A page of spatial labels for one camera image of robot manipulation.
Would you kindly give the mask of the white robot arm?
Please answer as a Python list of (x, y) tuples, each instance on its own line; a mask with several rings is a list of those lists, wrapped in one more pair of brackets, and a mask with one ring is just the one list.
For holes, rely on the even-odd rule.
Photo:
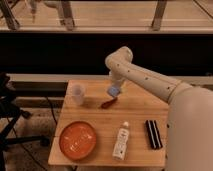
[(131, 49), (108, 55), (114, 97), (130, 80), (169, 104), (165, 171), (213, 171), (213, 91), (139, 67)]

